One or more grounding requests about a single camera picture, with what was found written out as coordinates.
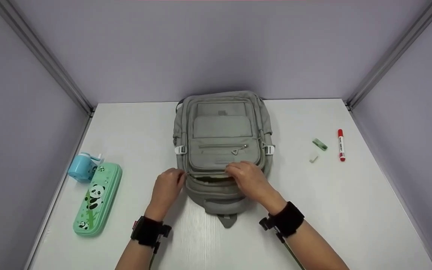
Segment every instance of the forearm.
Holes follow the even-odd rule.
[[[261,203],[271,215],[281,212],[287,204],[277,191],[271,192]],[[333,248],[306,221],[286,242],[305,270],[348,270]]]
[[[162,221],[166,210],[149,205],[144,216],[154,221]],[[136,240],[130,240],[116,265],[115,270],[148,270],[153,256],[153,248],[143,246]]]
[[[153,256],[151,247],[130,240],[115,270],[148,270],[151,256]]]

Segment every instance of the wrist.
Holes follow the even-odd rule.
[[[261,202],[261,205],[273,216],[281,212],[286,207],[286,204],[288,202],[276,190]]]
[[[163,207],[157,207],[150,203],[144,212],[144,216],[154,221],[161,222],[166,216],[166,213],[167,211],[163,209]]]

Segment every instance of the hand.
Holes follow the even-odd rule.
[[[158,222],[163,221],[171,205],[178,198],[185,179],[186,173],[182,169],[170,168],[161,173],[154,183],[151,202],[144,216]]]
[[[259,202],[271,215],[276,215],[286,206],[286,200],[267,181],[261,169],[252,162],[233,162],[225,172],[232,176],[247,197]]]

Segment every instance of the backpack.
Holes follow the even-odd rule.
[[[173,143],[185,188],[195,203],[219,217],[225,228],[247,210],[248,199],[224,170],[250,161],[267,176],[275,147],[263,100],[250,91],[190,96],[176,106]]]

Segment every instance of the white eraser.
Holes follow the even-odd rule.
[[[309,162],[311,162],[312,164],[314,163],[314,161],[316,161],[316,159],[319,157],[317,152],[312,152],[310,157],[309,157]]]

